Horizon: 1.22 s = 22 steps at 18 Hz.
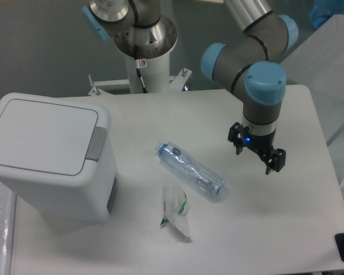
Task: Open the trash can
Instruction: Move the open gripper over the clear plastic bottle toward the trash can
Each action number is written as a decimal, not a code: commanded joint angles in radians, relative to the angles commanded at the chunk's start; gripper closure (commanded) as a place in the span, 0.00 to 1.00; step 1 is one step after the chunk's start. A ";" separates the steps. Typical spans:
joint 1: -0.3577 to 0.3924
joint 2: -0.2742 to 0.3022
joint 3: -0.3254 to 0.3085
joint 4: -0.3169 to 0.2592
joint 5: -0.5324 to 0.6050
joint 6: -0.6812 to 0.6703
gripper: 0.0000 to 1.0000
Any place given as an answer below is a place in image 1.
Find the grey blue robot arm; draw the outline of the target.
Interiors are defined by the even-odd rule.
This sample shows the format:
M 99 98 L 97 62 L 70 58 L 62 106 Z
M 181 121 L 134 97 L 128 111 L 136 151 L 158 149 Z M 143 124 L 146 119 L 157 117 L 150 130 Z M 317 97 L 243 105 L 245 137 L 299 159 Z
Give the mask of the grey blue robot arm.
M 276 15 L 267 1 L 226 1 L 244 33 L 236 46 L 211 44 L 201 57 L 202 72 L 243 104 L 243 119 L 228 133 L 237 153 L 247 148 L 279 172 L 286 152 L 273 146 L 286 93 L 286 73 L 276 59 L 294 45 L 298 27 L 287 15 Z M 102 41 L 112 39 L 128 62 L 132 93 L 166 92 L 168 59 L 177 43 L 173 22 L 161 14 L 159 1 L 89 1 L 82 8 L 89 28 Z

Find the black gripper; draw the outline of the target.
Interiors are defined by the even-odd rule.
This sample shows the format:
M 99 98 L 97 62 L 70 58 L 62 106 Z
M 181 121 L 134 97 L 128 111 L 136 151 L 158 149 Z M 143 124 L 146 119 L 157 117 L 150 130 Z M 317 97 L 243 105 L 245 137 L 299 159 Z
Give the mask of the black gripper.
M 254 135 L 249 132 L 249 127 L 243 127 L 239 122 L 235 122 L 229 129 L 228 141 L 233 143 L 236 154 L 242 153 L 244 148 L 248 148 L 256 153 L 260 158 L 266 158 L 265 174 L 270 172 L 280 172 L 286 164 L 286 151 L 278 148 L 274 149 L 273 141 L 276 130 L 267 135 Z

